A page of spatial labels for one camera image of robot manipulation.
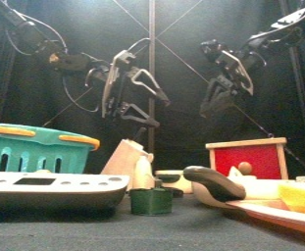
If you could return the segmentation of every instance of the plastic laundry basket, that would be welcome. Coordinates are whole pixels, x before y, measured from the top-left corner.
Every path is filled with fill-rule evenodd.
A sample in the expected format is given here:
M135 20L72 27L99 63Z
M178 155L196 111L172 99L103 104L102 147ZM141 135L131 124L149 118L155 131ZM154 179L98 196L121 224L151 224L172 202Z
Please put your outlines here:
M99 141L72 132L0 124L0 172L80 174Z

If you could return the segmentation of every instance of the table surface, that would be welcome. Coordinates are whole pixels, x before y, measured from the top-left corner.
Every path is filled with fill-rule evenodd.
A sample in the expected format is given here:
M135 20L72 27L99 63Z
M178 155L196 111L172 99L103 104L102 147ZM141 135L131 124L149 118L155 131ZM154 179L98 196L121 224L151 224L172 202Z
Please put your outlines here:
M0 250L305 250L305 234L238 210L209 208L193 195L173 199L170 214L115 211L0 212Z

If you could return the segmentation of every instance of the black backdrop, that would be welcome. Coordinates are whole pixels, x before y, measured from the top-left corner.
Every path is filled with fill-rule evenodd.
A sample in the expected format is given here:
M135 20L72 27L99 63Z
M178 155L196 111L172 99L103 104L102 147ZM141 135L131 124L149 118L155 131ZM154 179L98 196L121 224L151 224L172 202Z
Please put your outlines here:
M283 17L280 4L295 11L299 1L271 0L155 0L154 77L172 104L155 103L154 162L158 169L208 166L205 144L218 141L268 137L238 112L224 122L200 116L208 81L218 74L201 50L204 41L217 39L237 50L245 40ZM111 62L113 57L139 39L149 37L151 6L149 0L20 0L11 7L51 25L62 34L71 54L85 52ZM56 37L43 28L42 31ZM268 66L252 73L255 96L247 99L247 114L276 137L284 136L288 147L305 163L305 41L297 49L301 80L297 86L289 51L268 60ZM150 68L150 51L138 54L139 67ZM67 86L74 98L86 92L83 77L71 77ZM82 99L90 109L99 101L102 83ZM145 95L137 104L149 110ZM113 122L101 112L89 113L71 105L60 74L15 52L0 22L0 123L46 126L85 134L101 140L91 153L86 172L98 174L122 138L138 129L127 122ZM147 148L147 136L142 144ZM304 165L287 155L291 177L305 175Z

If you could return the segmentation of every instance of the red box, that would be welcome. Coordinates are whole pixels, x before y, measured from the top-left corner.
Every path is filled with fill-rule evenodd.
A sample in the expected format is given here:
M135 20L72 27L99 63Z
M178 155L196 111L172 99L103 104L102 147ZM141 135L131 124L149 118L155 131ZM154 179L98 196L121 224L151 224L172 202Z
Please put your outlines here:
M260 179L288 179L283 145L284 137L206 144L212 169L225 176L241 162L252 165L252 176Z

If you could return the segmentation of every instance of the wooden board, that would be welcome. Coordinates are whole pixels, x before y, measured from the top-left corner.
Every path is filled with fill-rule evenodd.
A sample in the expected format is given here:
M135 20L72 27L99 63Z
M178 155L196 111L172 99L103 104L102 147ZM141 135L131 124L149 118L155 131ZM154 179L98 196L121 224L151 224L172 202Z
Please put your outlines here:
M226 205L244 210L251 217L305 232L305 214L289 211L281 200L229 201Z

